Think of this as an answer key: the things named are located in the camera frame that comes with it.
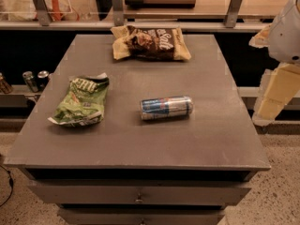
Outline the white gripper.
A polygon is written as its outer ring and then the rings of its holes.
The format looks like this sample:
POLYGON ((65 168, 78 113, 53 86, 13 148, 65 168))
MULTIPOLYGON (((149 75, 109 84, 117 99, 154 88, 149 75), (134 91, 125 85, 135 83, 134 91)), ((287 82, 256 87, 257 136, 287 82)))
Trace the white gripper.
POLYGON ((248 43, 254 48, 268 47, 269 55, 280 63, 267 69, 261 78, 252 121, 265 127, 275 121, 283 108, 300 91, 300 0, 289 0, 270 24, 248 43))

